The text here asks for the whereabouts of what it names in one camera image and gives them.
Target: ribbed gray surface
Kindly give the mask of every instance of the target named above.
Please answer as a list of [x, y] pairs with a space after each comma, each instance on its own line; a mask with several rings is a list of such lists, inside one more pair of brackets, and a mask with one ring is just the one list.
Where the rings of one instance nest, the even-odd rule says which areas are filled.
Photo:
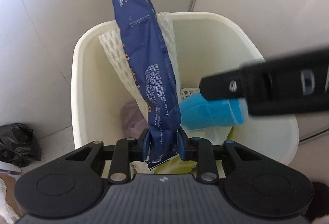
[[65, 220], [39, 220], [25, 215], [19, 224], [307, 224], [297, 217], [269, 221], [231, 207], [217, 187], [196, 182], [192, 175], [136, 175], [112, 186], [104, 199], [82, 215]]

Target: black garbage bag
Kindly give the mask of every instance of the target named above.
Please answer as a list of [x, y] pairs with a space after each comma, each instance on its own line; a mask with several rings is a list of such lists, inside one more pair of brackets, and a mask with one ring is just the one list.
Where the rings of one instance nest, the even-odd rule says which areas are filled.
[[0, 127], [0, 161], [20, 168], [41, 160], [41, 148], [26, 125], [14, 123]]

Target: metal bolt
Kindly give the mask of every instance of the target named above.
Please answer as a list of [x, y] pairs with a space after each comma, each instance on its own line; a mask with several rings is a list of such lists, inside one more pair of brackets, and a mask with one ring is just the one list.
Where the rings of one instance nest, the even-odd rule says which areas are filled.
[[126, 179], [126, 174], [124, 173], [113, 173], [111, 176], [110, 176], [110, 179], [113, 180], [113, 181], [123, 181]]
[[235, 93], [236, 92], [236, 81], [235, 80], [232, 80], [230, 82], [230, 85], [228, 86], [228, 88], [229, 88], [229, 90], [231, 92]]
[[201, 179], [203, 179], [204, 181], [213, 181], [217, 179], [217, 175], [212, 172], [206, 172], [201, 174]]

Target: black circular joint cover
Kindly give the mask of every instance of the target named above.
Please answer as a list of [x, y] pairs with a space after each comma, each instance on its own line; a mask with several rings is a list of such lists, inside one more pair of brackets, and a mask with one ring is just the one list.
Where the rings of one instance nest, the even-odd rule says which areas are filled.
[[101, 177], [90, 166], [68, 160], [55, 160], [30, 171], [14, 189], [20, 207], [42, 218], [79, 214], [92, 207], [102, 193]]
[[239, 210], [262, 218], [304, 214], [313, 196], [310, 180], [283, 164], [264, 159], [243, 162], [227, 176], [223, 187], [228, 200]]

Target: white plastic basket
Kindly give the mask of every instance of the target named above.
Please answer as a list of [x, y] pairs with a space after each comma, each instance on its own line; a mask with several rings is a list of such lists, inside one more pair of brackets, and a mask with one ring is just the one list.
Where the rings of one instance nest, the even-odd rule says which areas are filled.
[[[198, 87], [201, 77], [235, 69], [263, 57], [246, 34], [229, 19], [212, 13], [172, 13], [182, 88]], [[78, 41], [73, 55], [71, 103], [75, 148], [93, 140], [113, 145], [124, 137], [120, 109], [132, 96], [108, 61], [99, 35], [117, 28], [99, 24]], [[298, 146], [293, 116], [248, 117], [232, 139], [274, 160], [289, 164]]]

